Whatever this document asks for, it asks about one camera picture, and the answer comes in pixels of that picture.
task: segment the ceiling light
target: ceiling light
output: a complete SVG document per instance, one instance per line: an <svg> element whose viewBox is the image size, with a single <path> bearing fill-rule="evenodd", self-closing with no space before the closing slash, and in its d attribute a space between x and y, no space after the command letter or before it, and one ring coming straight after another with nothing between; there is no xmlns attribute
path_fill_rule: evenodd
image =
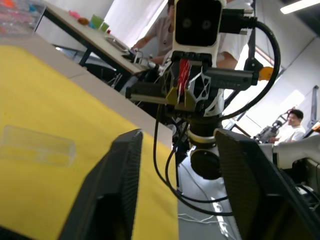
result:
<svg viewBox="0 0 320 240"><path fill-rule="evenodd" d="M304 8L307 8L307 7L310 7L312 5L319 4L319 3L320 3L320 0L301 0L301 1L297 1L295 3L292 3L288 6L282 7L280 9L280 11L283 14L289 14L289 13L292 13L292 12L298 11L300 9L304 9Z"/></svg>

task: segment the table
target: table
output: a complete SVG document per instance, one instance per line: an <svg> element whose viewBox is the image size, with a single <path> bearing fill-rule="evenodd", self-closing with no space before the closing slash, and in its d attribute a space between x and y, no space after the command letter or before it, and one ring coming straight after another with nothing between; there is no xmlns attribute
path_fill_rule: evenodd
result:
<svg viewBox="0 0 320 240"><path fill-rule="evenodd" d="M70 168L0 159L0 226L33 239L57 239L85 175L118 135L142 126L132 239L177 239L177 200L151 160L148 133L155 120L39 36L0 38L0 53L0 129L12 125L61 136L77 148ZM172 132L160 128L157 159L163 174ZM170 176L174 181L174 164Z"/></svg>
<svg viewBox="0 0 320 240"><path fill-rule="evenodd" d="M43 15L87 48L79 63L80 65L83 66L90 54L94 53L122 75L119 83L115 87L117 91L121 90L131 75L145 71L144 67L133 64L123 58L122 55L124 53L107 42L104 39L104 33L92 29L89 26L79 24L67 11L53 4L48 2L44 2L44 4L46 4L47 7Z"/></svg>

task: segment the yellow tablecloth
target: yellow tablecloth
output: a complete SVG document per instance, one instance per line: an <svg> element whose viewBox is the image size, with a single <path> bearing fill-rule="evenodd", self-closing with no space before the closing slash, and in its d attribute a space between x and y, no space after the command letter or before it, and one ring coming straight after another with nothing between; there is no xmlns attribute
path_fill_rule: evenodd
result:
<svg viewBox="0 0 320 240"><path fill-rule="evenodd" d="M69 168L0 158L0 226L38 240L57 239L86 174L118 135L137 128L29 52L0 45L0 131L5 125L75 141ZM175 240L177 200L156 175L152 150L145 133L132 239ZM162 173L169 153L158 144ZM174 182L173 166L170 175Z"/></svg>

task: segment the green cup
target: green cup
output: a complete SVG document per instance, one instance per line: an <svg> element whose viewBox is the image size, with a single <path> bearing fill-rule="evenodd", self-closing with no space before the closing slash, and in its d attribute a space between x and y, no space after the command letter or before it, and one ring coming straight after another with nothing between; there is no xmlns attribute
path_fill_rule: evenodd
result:
<svg viewBox="0 0 320 240"><path fill-rule="evenodd" d="M109 28L109 25L104 22L102 23L100 30L105 33L108 28Z"/></svg>
<svg viewBox="0 0 320 240"><path fill-rule="evenodd" d="M96 29L99 29L104 20L101 17L93 14L91 17L91 22Z"/></svg>

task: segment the black hair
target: black hair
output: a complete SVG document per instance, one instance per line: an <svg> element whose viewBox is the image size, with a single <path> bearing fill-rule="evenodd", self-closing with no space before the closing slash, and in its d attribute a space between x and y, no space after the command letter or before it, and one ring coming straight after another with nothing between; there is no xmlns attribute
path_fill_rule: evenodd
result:
<svg viewBox="0 0 320 240"><path fill-rule="evenodd" d="M168 10L170 9L171 6L175 5L175 0L168 0Z"/></svg>
<svg viewBox="0 0 320 240"><path fill-rule="evenodd" d="M296 115L296 117L298 118L298 119L304 119L304 113L302 112L302 111L300 111L300 110L298 110L298 109L294 109L294 110L292 110L292 111L290 111L289 112L289 115L290 114L294 114L294 115Z"/></svg>

